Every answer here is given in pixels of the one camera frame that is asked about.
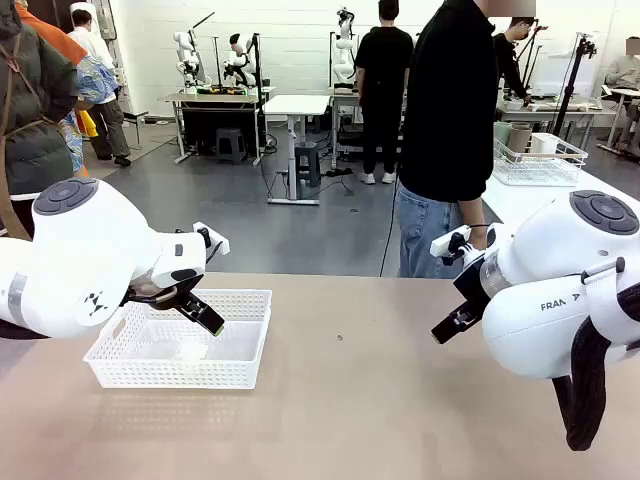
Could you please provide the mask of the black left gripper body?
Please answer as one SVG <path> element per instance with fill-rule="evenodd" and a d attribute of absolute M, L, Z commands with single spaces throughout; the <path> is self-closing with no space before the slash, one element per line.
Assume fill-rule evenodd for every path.
<path fill-rule="evenodd" d="M 136 290 L 130 286 L 123 297 L 123 304 L 134 302 L 150 306 L 188 306 L 195 300 L 192 290 L 202 280 L 204 274 L 181 270 L 176 275 L 178 279 L 172 286 L 151 296 L 138 295 Z"/>

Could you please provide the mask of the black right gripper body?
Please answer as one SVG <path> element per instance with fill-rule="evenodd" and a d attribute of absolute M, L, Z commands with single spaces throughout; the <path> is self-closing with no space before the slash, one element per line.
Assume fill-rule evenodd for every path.
<path fill-rule="evenodd" d="M 480 255 L 469 265 L 464 266 L 453 282 L 455 288 L 464 297 L 463 306 L 467 310 L 484 310 L 490 302 L 490 297 L 481 284 L 481 269 L 484 262 L 484 256 Z"/>

